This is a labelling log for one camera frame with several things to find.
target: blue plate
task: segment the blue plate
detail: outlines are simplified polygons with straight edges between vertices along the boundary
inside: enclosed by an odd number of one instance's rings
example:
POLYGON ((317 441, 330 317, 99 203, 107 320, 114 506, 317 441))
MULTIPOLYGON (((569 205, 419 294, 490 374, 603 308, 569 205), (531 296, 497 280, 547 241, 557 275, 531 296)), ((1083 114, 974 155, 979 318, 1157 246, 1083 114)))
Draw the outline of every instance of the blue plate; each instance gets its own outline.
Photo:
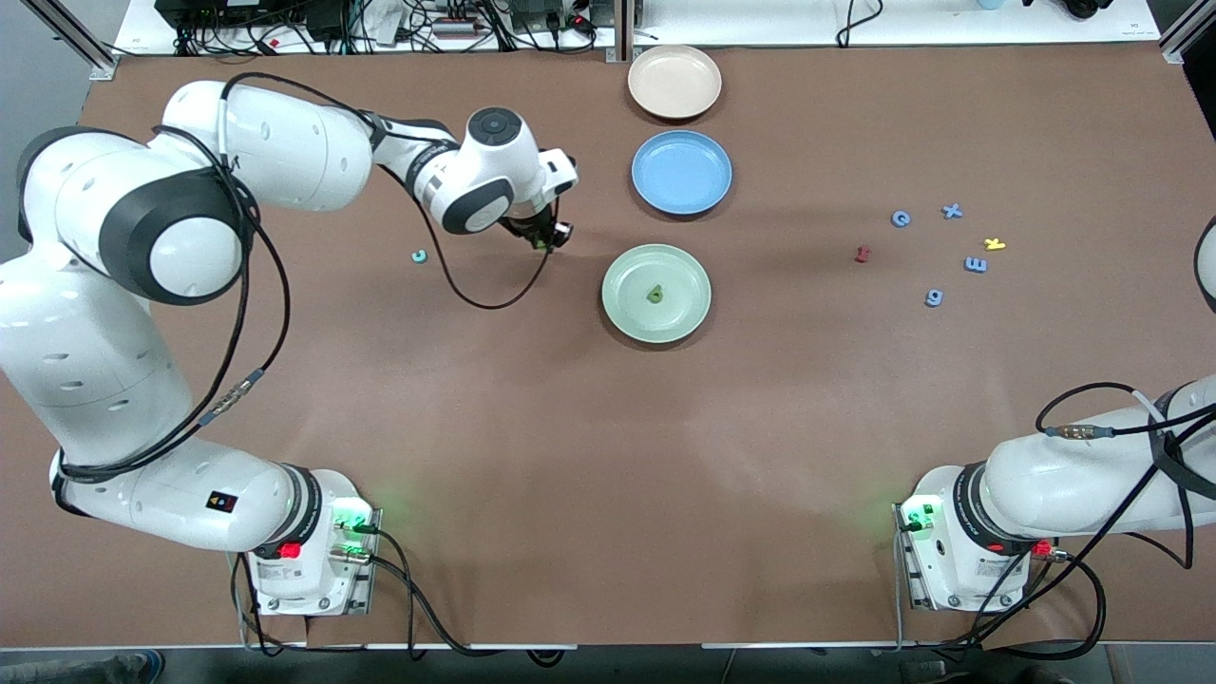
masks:
POLYGON ((731 158, 713 138, 669 130, 646 141, 634 156, 634 187, 655 209, 697 214, 726 197, 731 158))

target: brown table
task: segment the brown table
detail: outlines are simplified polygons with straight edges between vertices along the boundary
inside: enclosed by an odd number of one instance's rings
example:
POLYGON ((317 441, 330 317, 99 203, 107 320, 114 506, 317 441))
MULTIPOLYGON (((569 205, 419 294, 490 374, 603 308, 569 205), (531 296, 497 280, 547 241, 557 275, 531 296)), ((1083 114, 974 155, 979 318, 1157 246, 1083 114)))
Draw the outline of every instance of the brown table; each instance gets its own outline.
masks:
MULTIPOLYGON (((1158 393, 1216 369, 1216 319, 1190 273, 1216 212, 1216 145, 1154 46, 714 56, 722 97, 688 128, 722 142, 734 185, 696 220, 630 189, 635 150, 670 127, 593 55, 124 60, 89 97, 83 123, 147 136, 180 84, 257 68, 398 117, 457 124, 512 107, 579 159, 562 206, 574 239, 500 313, 458 302, 435 259, 411 263, 430 245, 383 174, 338 213, 265 208, 295 292, 292 335, 208 430, 348 473, 466 641, 891 640, 889 508, 924 471, 986 458, 1074 385, 1158 393), (963 220, 942 220, 951 202, 963 220), (895 209, 912 213, 906 230, 889 224, 895 209), (966 273, 985 237, 1009 247, 966 273), (702 329, 657 351, 624 341, 598 305, 608 264, 646 242, 692 252, 714 284, 702 329), (923 304, 933 287, 938 309, 923 304)), ((537 258, 505 231, 443 240, 484 301, 537 258)), ((277 326, 272 271, 264 258, 254 270, 241 368, 277 326)), ((156 315, 199 387, 232 296, 156 315)), ((51 439, 7 386, 0 402, 0 643, 232 643, 223 557, 56 510, 51 439)), ((1138 542, 1103 544, 1105 637, 1216 638, 1214 532, 1199 531, 1190 573, 1138 542)), ((1004 640, 1083 634, 1082 582, 1004 640)), ((314 621, 310 641, 404 641, 402 593, 377 592, 373 615, 314 621)), ((916 615, 908 635, 948 638, 967 619, 916 615)))

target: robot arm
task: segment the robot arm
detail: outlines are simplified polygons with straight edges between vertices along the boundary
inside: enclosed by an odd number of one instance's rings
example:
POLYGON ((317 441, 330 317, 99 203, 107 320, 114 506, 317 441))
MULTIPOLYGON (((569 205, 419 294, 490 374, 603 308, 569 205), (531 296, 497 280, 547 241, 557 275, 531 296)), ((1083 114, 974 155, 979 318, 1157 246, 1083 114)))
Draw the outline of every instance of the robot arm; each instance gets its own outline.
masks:
MULTIPOLYGON (((1195 250, 1195 277, 1216 312, 1216 219, 1195 250)), ((1003 610, 1021 598, 1034 544, 1098 533, 1137 487, 1109 533, 1183 527, 1182 497, 1195 526, 1216 522, 1216 428, 1187 439, 1182 458, 1161 431, 1104 437, 1103 428, 1138 428, 1216 405, 1216 375, 1183 385, 1149 403, 1049 428, 997 445, 987 461, 929 471, 899 508, 913 605, 1003 610), (1000 587, 1009 564, 1018 562, 1000 587)), ((1197 420, 1173 426, 1175 436, 1197 420)))
POLYGON ((61 445, 51 465, 61 508, 196 548, 248 551, 271 612, 339 615, 355 578, 366 578, 365 539, 353 527, 372 516, 342 475, 197 437, 130 472, 62 475, 64 464, 124 462, 190 415, 190 389, 148 302, 201 304, 242 273, 244 209, 178 131, 226 159, 238 190, 260 202, 339 209, 379 164, 449 232, 501 222, 544 250, 569 237, 550 203, 578 174, 559 150, 540 152, 506 110, 474 114, 457 145, 437 122, 356 116, 242 85, 224 100, 223 89, 180 89, 147 145, 73 128, 29 146, 19 226, 32 247, 0 264, 0 368, 61 445))

